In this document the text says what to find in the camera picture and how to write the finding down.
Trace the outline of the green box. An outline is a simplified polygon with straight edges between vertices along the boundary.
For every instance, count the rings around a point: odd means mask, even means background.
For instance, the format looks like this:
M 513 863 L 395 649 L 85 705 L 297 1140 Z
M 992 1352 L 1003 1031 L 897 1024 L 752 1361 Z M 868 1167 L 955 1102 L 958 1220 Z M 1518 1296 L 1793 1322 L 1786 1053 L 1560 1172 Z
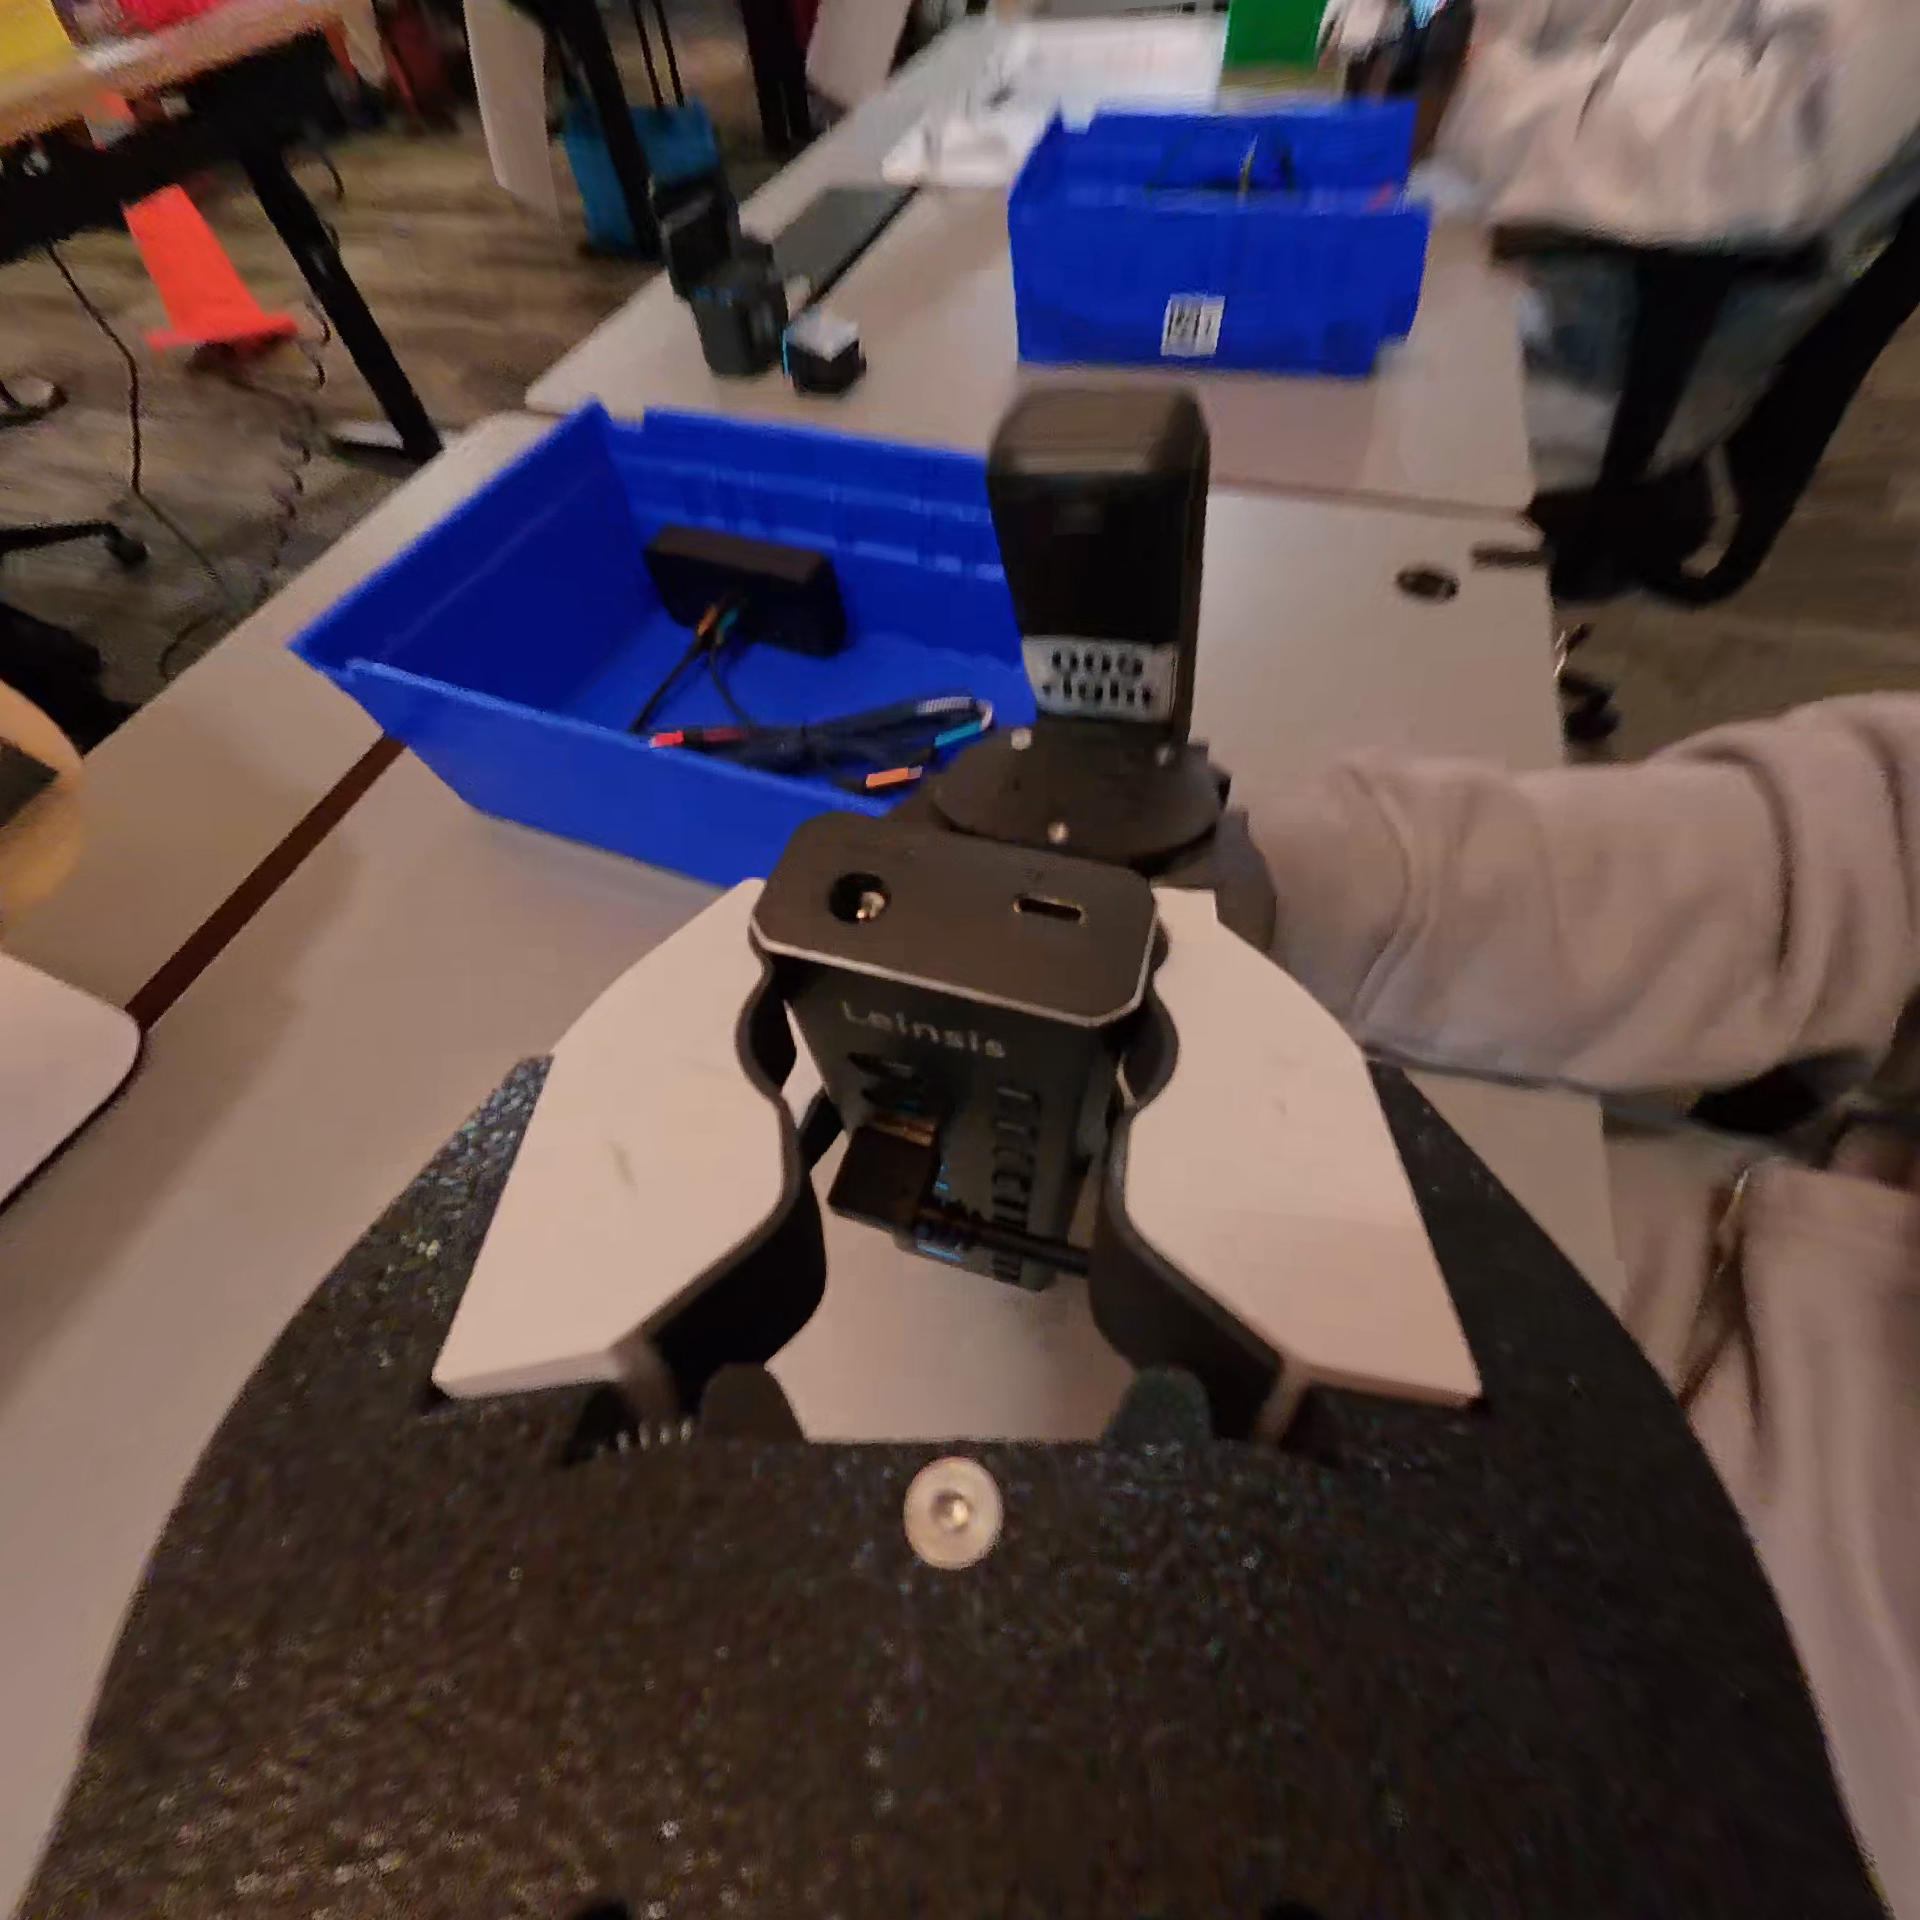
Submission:
M 1226 0 L 1226 79 L 1318 65 L 1325 0 Z

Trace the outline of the wooden table black legs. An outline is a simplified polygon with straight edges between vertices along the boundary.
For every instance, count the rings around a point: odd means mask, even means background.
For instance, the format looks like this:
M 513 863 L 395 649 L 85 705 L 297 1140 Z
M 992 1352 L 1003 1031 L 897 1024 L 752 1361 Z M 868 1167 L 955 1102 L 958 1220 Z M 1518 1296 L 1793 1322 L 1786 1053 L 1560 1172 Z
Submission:
M 407 359 L 339 263 L 334 229 L 288 170 L 301 145 L 297 95 L 320 87 L 334 20 L 339 7 L 243 0 L 151 37 L 66 56 L 58 65 L 8 79 L 0 259 L 14 263 L 85 229 L 125 229 L 125 204 L 205 170 L 234 170 L 301 273 L 325 334 L 378 404 L 378 423 L 334 432 L 334 451 L 437 462 L 441 423 L 424 418 Z

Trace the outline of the black office chair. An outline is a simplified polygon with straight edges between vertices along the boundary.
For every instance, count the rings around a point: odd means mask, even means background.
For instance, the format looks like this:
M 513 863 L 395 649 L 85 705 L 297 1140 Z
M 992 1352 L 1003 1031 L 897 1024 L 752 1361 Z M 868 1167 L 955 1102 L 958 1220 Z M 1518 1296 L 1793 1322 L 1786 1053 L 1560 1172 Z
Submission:
M 1715 451 L 1660 458 L 1682 394 L 1706 374 L 1715 329 L 1752 293 L 1813 293 L 1844 263 L 1832 239 L 1724 239 L 1623 246 L 1574 229 L 1496 229 L 1500 263 L 1623 263 L 1623 394 L 1592 489 L 1530 493 L 1530 549 L 1477 549 L 1483 561 L 1545 569 L 1552 601 L 1651 593 L 1715 613 L 1756 577 L 1813 462 L 1827 458 L 1857 380 L 1920 307 L 1920 204 L 1900 199 L 1881 246 L 1844 273 L 1844 299 L 1764 369 L 1756 394 Z

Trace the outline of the flat black tablet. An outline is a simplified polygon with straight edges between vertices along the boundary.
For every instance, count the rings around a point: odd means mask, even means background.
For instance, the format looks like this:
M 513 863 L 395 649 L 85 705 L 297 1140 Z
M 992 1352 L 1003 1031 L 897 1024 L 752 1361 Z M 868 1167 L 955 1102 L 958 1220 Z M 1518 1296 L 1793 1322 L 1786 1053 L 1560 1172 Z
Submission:
M 827 299 L 850 259 L 912 204 L 912 186 L 827 186 L 776 239 L 772 273 L 781 307 Z

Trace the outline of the orange traffic cone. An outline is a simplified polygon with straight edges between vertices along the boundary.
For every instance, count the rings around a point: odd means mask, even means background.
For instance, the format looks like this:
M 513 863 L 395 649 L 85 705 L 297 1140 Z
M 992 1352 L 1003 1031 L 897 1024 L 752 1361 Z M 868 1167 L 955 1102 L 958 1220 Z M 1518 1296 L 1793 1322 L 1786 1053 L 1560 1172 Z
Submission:
M 297 344 L 288 310 L 268 310 L 254 299 L 254 283 L 234 273 L 234 259 L 218 251 L 218 239 L 205 229 L 205 211 L 192 204 L 192 188 L 151 188 L 133 204 L 125 204 L 125 229 L 160 293 L 160 329 L 144 334 L 151 347 L 281 347 Z

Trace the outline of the black cable small orange plug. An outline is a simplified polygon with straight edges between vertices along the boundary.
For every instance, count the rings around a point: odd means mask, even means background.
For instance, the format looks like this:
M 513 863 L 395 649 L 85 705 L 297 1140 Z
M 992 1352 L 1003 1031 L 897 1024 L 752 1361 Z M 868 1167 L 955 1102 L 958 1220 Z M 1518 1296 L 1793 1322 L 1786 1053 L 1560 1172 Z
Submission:
M 752 774 L 815 774 L 864 799 L 929 788 L 958 745 L 992 738 L 1001 705 L 976 692 L 883 702 L 826 724 L 682 724 L 641 729 L 651 756 L 698 756 Z

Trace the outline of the black cable large orange plug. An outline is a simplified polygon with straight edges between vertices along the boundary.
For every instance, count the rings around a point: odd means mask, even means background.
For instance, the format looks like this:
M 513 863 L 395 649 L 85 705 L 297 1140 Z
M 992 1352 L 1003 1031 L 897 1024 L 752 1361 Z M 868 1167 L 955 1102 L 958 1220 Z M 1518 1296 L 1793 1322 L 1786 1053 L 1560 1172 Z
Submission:
M 747 617 L 747 593 L 720 593 L 693 617 L 693 641 L 682 657 L 662 671 L 662 686 L 641 702 L 641 717 L 628 724 L 630 738 L 651 738 L 667 729 L 662 705 L 711 677 L 715 702 L 720 702 L 720 729 L 752 729 L 747 702 L 728 692 L 728 657 L 742 657 L 742 617 Z

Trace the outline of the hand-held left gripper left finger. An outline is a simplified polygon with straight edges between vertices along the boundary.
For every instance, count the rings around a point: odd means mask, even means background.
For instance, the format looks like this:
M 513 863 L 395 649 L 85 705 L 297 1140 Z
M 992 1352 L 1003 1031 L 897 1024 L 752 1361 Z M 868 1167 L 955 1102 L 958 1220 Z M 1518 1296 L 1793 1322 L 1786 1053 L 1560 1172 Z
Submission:
M 781 1102 L 794 1024 L 752 950 L 760 878 L 641 950 L 545 1053 L 450 1312 L 437 1391 L 628 1389 L 693 1411 L 826 1302 Z

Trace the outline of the person's right forearm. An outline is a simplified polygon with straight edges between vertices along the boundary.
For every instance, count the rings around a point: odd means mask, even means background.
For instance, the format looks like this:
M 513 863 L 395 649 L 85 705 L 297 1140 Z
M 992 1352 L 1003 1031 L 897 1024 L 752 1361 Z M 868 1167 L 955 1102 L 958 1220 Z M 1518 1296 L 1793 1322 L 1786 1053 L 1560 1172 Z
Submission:
M 1848 692 L 1642 764 L 1351 756 L 1248 825 L 1269 960 L 1371 1053 L 1552 1081 L 1865 1081 L 1911 1043 L 1920 702 Z

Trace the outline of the black wedge-shaped USB hub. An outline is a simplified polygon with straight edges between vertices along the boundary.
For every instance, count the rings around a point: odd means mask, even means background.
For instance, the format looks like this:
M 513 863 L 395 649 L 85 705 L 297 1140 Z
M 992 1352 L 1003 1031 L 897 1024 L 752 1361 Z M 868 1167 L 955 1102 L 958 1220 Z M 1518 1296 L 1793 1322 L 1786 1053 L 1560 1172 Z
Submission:
M 698 641 L 842 657 L 842 593 L 826 549 L 662 525 L 641 561 L 662 617 Z

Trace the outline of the small black white box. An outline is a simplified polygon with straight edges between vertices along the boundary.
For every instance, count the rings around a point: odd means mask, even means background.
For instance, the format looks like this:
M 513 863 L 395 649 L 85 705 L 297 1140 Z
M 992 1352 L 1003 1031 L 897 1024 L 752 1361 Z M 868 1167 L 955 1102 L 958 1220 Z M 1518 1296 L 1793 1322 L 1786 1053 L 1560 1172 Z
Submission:
M 805 310 L 781 321 L 776 369 L 781 369 L 781 380 L 802 394 L 842 394 L 842 390 L 864 390 L 868 347 L 864 347 L 864 329 L 842 310 L 805 307 Z

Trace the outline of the white desk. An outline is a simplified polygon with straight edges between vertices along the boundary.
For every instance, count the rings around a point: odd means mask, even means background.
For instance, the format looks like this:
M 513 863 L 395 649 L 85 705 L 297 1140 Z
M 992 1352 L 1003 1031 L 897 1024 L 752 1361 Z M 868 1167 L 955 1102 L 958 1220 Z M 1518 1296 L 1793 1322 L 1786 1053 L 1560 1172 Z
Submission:
M 1044 79 L 1078 79 L 1091 37 L 1150 56 L 1167 49 L 1216 79 L 1226 32 L 1201 12 L 965 12 L 835 128 L 826 128 L 781 179 L 772 179 L 747 199 L 747 229 L 781 229 L 827 186 L 877 186 L 883 153 L 920 115 L 976 106 L 1001 87 L 1003 49 L 1037 56 Z M 868 374 L 842 394 L 802 394 L 781 374 L 711 374 L 693 310 L 667 299 L 667 283 L 648 283 L 527 390 L 527 411 L 564 418 L 603 404 L 641 418 L 662 404 L 983 451 L 1022 380 L 1073 374 L 1022 369 L 1003 188 L 920 188 L 877 239 L 877 251 L 850 259 L 850 273 L 827 293 L 827 310 L 864 329 Z M 1214 418 L 1214 479 L 1243 493 L 1357 493 L 1461 517 L 1518 517 L 1530 502 L 1518 283 L 1461 223 L 1431 229 L 1416 329 L 1380 359 L 1371 380 L 1196 374 L 1196 394 Z
M 8 950 L 133 1036 L 254 926 L 320 839 L 395 767 L 339 692 L 160 692 L 85 756 L 79 878 L 8 921 Z
M 715 887 L 419 756 L 8 1207 L 8 1916 L 1236 1916 L 1290 1454 L 826 1214 L 802 1440 L 437 1354 L 564 1031 Z

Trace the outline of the white papers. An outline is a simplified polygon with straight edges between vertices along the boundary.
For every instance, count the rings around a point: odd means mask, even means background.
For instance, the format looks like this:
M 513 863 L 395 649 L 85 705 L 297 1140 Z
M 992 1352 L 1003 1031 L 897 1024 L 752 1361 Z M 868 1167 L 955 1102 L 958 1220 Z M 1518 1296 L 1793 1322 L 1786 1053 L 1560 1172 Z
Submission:
M 909 125 L 897 145 L 877 163 L 877 179 L 909 188 L 920 186 L 1003 188 L 1044 128 L 1050 128 L 1050 106 L 1037 96 L 965 96 L 965 106 Z

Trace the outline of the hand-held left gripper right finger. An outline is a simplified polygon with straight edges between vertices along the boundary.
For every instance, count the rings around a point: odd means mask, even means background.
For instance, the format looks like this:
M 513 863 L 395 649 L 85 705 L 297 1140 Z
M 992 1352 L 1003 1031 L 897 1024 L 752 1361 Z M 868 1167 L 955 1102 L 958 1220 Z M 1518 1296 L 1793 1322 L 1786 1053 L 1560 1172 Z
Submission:
M 1483 1391 L 1361 1053 L 1201 893 L 1159 893 L 1091 1316 L 1136 1369 L 1186 1369 L 1216 1440 L 1282 1440 L 1313 1389 Z

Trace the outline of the black silver-rimmed USB hub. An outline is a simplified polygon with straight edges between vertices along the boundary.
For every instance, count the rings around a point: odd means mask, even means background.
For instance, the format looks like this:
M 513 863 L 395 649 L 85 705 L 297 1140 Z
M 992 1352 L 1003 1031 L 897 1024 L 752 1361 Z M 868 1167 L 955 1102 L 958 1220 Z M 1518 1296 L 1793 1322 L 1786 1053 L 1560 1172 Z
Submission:
M 752 950 L 835 1140 L 864 1119 L 940 1134 L 897 1251 L 1022 1296 L 1091 1273 L 1073 1214 L 1159 969 L 1136 869 L 815 816 L 752 900 Z

